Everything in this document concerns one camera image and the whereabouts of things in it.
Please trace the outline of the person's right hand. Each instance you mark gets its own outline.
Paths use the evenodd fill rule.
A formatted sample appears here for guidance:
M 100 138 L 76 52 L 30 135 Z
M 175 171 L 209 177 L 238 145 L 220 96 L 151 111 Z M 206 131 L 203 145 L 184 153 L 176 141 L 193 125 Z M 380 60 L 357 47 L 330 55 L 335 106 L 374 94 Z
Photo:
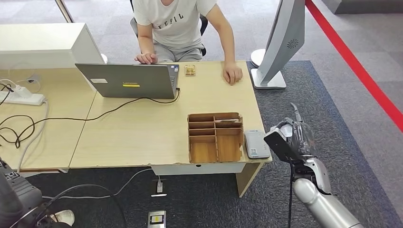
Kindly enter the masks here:
M 134 60 L 139 62 L 140 64 L 152 65 L 157 64 L 158 59 L 155 53 L 145 53 L 145 54 L 138 54 L 134 57 Z

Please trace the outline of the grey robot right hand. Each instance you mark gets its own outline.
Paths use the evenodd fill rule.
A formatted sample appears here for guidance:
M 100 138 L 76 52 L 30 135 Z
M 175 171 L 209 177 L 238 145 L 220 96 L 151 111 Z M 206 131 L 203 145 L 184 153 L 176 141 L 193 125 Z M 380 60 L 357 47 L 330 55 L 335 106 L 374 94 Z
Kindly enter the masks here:
M 276 142 L 273 152 L 280 160 L 306 160 L 316 157 L 315 139 L 313 130 L 304 121 L 297 106 L 291 102 L 294 108 L 295 120 L 286 117 L 278 123 L 274 129 L 278 130 L 284 141 L 285 147 L 281 149 L 280 143 Z

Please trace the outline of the person's left hand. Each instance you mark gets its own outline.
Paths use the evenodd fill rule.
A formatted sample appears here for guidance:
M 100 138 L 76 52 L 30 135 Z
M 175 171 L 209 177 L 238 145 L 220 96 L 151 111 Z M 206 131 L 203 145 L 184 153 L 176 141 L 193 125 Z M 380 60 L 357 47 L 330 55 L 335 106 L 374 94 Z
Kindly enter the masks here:
M 232 86 L 242 79 L 243 72 L 235 62 L 224 62 L 223 77 Z

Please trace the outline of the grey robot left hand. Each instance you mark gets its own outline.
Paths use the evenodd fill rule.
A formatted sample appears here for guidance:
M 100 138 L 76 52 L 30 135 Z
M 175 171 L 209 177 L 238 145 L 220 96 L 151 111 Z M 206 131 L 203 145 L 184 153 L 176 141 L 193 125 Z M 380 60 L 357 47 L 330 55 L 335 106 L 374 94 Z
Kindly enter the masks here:
M 0 226 L 34 228 L 42 192 L 4 160 L 0 161 Z

